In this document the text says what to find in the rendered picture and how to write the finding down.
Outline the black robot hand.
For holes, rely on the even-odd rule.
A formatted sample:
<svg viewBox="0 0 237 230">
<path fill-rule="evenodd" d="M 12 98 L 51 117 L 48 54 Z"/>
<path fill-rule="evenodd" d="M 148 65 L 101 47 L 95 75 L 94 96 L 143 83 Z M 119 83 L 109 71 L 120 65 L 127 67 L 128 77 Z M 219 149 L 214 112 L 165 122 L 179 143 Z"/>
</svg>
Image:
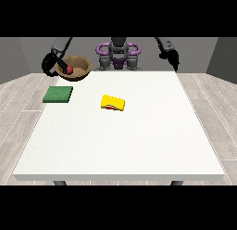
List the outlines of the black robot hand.
<svg viewBox="0 0 237 230">
<path fill-rule="evenodd" d="M 169 51 L 163 51 L 159 54 L 159 57 L 162 59 L 166 59 L 175 71 L 178 70 L 180 64 L 179 54 L 175 49 Z"/>
<path fill-rule="evenodd" d="M 55 66 L 58 65 L 62 70 L 63 73 L 66 74 L 69 70 L 69 66 L 60 58 L 57 57 L 54 53 L 50 52 L 48 53 L 42 62 L 42 69 L 43 72 L 50 77 L 57 76 L 57 72 L 53 71 L 51 72 L 51 69 Z"/>
</svg>

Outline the green square pad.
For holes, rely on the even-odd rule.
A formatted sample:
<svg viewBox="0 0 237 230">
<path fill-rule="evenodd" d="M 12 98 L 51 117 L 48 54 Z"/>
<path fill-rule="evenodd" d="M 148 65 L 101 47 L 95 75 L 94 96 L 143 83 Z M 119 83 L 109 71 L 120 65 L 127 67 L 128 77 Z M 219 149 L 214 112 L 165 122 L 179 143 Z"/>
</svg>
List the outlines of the green square pad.
<svg viewBox="0 0 237 230">
<path fill-rule="evenodd" d="M 43 102 L 68 103 L 72 91 L 72 86 L 50 86 L 44 95 Z"/>
</svg>

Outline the yellow cup with melon print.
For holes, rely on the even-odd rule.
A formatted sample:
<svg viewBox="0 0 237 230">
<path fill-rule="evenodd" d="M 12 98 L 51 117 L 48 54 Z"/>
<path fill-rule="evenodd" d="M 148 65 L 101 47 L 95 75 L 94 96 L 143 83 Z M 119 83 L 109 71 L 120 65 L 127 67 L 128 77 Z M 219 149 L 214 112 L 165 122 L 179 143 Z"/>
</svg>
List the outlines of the yellow cup with melon print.
<svg viewBox="0 0 237 230">
<path fill-rule="evenodd" d="M 113 96 L 103 95 L 101 100 L 102 109 L 113 109 L 123 111 L 125 107 L 125 100 Z"/>
</svg>

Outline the brown wooden bowl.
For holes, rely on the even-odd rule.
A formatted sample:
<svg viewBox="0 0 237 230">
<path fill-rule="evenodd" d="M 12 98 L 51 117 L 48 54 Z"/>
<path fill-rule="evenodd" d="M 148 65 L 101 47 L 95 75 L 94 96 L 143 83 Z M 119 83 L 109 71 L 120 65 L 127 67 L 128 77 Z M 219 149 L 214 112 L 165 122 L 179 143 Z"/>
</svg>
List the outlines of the brown wooden bowl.
<svg viewBox="0 0 237 230">
<path fill-rule="evenodd" d="M 63 69 L 56 64 L 55 71 L 57 74 L 70 82 L 77 82 L 84 79 L 91 71 L 92 64 L 88 58 L 82 56 L 66 56 L 62 60 L 73 68 L 73 72 L 70 75 L 64 74 Z"/>
</svg>

